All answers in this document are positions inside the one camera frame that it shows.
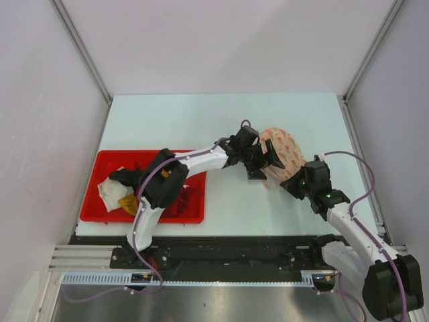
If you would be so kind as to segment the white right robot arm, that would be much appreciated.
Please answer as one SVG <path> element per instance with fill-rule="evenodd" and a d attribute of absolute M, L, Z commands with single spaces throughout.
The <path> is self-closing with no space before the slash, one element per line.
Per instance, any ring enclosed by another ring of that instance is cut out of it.
<path fill-rule="evenodd" d="M 324 236 L 321 245 L 310 250 L 309 261 L 317 269 L 332 266 L 354 282 L 375 319 L 402 321 L 424 306 L 418 261 L 369 230 L 346 194 L 332 187 L 326 162 L 287 163 L 280 186 L 296 199 L 308 199 L 313 212 L 342 235 L 344 241 Z"/>

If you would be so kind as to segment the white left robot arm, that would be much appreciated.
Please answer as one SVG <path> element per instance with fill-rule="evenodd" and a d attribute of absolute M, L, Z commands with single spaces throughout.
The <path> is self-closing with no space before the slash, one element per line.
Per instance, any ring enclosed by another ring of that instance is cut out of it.
<path fill-rule="evenodd" d="M 249 125 L 241 126 L 235 135 L 218 139 L 209 148 L 183 153 L 160 150 L 139 178 L 137 214 L 127 234 L 130 247 L 125 252 L 125 261 L 134 268 L 147 263 L 146 248 L 151 245 L 154 228 L 164 210 L 178 198 L 188 178 L 238 163 L 244 164 L 251 180 L 265 180 L 263 169 L 268 166 L 285 168 L 273 142 L 263 141 Z"/>

